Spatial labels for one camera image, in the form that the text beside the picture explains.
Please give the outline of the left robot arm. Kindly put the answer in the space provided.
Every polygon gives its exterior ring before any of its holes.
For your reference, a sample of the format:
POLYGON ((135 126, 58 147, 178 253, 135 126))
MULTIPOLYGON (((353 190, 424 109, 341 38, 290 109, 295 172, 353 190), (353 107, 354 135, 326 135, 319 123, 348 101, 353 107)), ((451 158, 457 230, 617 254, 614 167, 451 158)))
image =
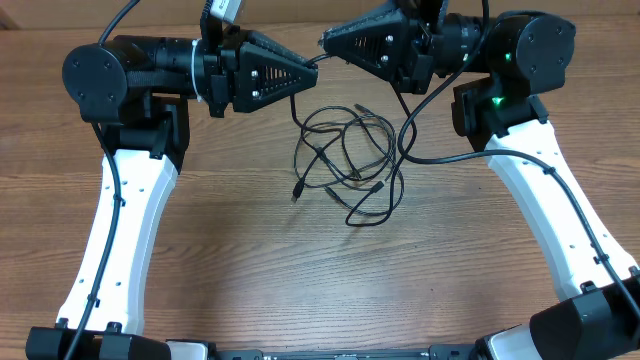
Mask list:
POLYGON ((62 77, 103 149, 96 215, 56 323, 30 330, 30 359, 214 359, 198 340, 144 336, 160 219, 190 142, 191 100, 214 117, 251 113, 312 88, 315 64, 212 7, 197 39, 115 35, 72 50, 62 77))

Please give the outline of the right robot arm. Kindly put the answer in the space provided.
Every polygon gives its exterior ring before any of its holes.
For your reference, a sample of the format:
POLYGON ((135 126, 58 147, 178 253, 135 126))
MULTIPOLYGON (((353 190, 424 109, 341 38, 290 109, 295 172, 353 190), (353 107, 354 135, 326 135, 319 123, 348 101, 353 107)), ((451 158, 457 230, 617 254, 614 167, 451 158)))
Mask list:
POLYGON ((456 133, 515 199, 549 267, 558 303, 431 359, 611 359, 639 347, 639 266, 608 232, 565 161, 541 95, 561 88, 575 25, 554 14, 451 13, 443 1, 391 1, 327 30, 321 46, 432 101, 451 88, 456 133))

